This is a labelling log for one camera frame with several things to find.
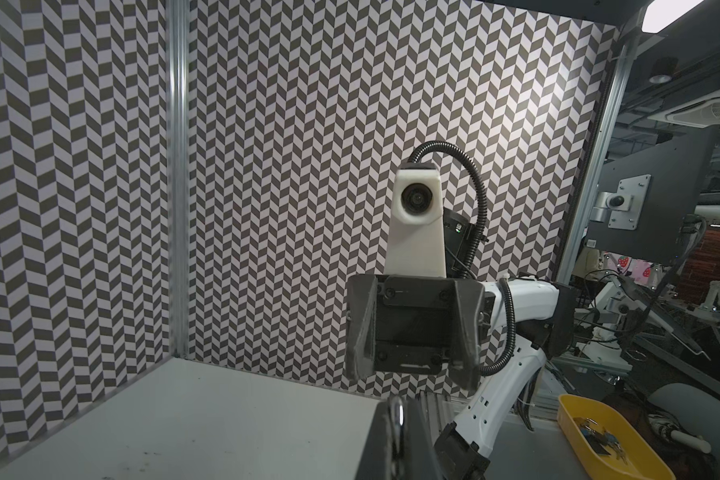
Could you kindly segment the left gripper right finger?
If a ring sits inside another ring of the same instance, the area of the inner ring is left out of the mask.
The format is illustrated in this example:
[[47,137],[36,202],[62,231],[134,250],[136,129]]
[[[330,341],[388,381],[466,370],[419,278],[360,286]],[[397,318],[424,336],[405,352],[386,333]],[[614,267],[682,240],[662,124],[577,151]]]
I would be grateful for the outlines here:
[[441,479],[439,462],[421,404],[407,399],[404,411],[404,479]]

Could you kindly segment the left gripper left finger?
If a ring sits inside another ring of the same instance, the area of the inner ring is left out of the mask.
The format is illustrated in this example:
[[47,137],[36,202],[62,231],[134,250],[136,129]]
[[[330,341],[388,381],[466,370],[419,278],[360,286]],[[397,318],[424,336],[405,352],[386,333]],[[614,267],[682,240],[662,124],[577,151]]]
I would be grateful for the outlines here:
[[395,465],[395,426],[389,402],[380,402],[370,424],[356,480],[390,480]]

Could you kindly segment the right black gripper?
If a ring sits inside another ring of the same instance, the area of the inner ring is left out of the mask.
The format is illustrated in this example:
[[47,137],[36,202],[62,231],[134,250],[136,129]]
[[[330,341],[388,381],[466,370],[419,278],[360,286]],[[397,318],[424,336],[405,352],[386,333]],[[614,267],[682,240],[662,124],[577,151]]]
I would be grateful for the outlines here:
[[484,284],[358,274],[347,281],[346,303],[349,380],[364,380],[375,370],[417,375],[446,371],[461,389],[476,392],[480,345],[495,306],[495,295]]

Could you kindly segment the black padlock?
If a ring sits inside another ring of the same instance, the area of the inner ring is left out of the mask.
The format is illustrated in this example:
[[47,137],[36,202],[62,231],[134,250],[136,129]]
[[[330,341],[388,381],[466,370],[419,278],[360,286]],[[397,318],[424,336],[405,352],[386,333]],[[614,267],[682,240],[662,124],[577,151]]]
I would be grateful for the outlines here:
[[390,471],[392,479],[401,479],[404,474],[405,405],[400,397],[389,400],[391,429]]

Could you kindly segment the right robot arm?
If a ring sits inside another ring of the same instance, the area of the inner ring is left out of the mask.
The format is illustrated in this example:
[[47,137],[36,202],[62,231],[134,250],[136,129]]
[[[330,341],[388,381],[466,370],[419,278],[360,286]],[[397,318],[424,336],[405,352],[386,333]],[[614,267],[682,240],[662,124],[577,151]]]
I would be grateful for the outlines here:
[[502,423],[572,334],[574,291],[532,278],[482,283],[446,274],[442,212],[394,207],[385,272],[347,282],[345,373],[446,372],[466,410],[432,443],[422,408],[393,397],[369,430],[361,479],[480,479]]

